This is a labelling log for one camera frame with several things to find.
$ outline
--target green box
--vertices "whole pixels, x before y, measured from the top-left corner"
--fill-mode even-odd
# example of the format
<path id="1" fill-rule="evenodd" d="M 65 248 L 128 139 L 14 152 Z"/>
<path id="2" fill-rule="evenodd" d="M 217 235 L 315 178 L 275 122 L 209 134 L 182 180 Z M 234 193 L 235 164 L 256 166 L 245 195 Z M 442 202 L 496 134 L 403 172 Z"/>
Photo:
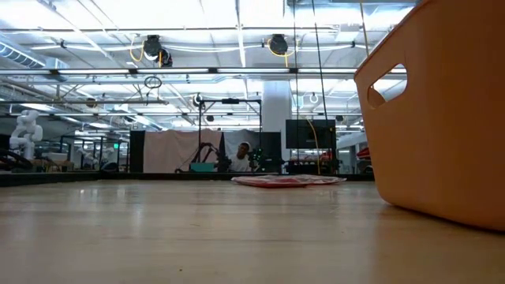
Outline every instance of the green box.
<path id="1" fill-rule="evenodd" d="M 214 171 L 214 163 L 191 163 L 190 168 L 197 173 L 211 173 Z"/>

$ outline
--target wooden floor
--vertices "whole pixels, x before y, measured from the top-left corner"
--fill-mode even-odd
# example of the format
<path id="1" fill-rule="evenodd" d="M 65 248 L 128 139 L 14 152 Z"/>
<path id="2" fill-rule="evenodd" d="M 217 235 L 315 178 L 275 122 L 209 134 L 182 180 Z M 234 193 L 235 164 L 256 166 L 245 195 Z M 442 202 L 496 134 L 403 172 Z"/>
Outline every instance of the wooden floor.
<path id="1" fill-rule="evenodd" d="M 0 189 L 0 283 L 505 283 L 505 237 L 386 205 L 373 183 Z"/>

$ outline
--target white robot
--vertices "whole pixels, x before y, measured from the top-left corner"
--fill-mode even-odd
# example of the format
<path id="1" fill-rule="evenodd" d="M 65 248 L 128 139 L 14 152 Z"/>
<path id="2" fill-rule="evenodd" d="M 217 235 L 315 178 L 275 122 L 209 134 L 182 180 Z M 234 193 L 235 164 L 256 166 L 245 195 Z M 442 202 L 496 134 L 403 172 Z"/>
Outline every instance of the white robot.
<path id="1" fill-rule="evenodd" d="M 98 159 L 93 158 L 93 154 L 86 152 L 82 147 L 78 147 L 76 152 L 84 156 L 84 161 L 88 160 L 93 165 L 98 164 Z"/>
<path id="2" fill-rule="evenodd" d="M 35 143 L 42 140 L 42 126 L 37 125 L 36 119 L 39 117 L 39 112 L 36 110 L 23 110 L 21 115 L 17 117 L 17 126 L 11 134 L 9 143 L 10 148 L 17 154 L 21 154 L 27 160 L 33 159 L 35 151 Z"/>
<path id="3" fill-rule="evenodd" d="M 88 161 L 92 165 L 98 165 L 98 162 L 99 162 L 99 160 L 98 160 L 99 152 L 98 151 L 95 153 L 95 157 L 93 157 L 93 154 L 90 151 L 86 151 L 82 147 L 77 147 L 76 152 L 83 155 L 85 161 Z M 102 152 L 102 162 L 107 163 L 110 158 L 110 154 L 112 154 L 112 153 L 114 153 L 113 148 L 104 148 L 103 152 Z"/>

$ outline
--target pillar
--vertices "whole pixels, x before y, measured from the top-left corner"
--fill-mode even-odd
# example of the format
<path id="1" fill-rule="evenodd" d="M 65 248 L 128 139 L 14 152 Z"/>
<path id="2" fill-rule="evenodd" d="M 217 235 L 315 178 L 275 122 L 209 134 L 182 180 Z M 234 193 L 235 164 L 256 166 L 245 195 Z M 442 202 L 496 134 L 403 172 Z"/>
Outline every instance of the pillar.
<path id="1" fill-rule="evenodd" d="M 282 159 L 290 158 L 286 149 L 286 119 L 291 119 L 291 86 L 289 81 L 263 82 L 263 131 L 281 133 Z"/>

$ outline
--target red and white mat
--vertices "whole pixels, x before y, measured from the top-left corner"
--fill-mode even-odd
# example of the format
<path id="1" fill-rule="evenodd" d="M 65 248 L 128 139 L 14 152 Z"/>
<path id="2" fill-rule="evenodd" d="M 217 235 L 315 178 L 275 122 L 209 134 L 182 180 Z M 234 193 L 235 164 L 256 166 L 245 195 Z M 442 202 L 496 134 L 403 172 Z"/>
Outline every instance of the red and white mat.
<path id="1" fill-rule="evenodd" d="M 259 177 L 234 177 L 232 181 L 240 185 L 250 185 L 266 189 L 280 188 L 300 188 L 307 185 L 334 185 L 345 181 L 340 177 L 322 177 L 310 174 L 300 174 L 296 176 L 259 176 Z"/>

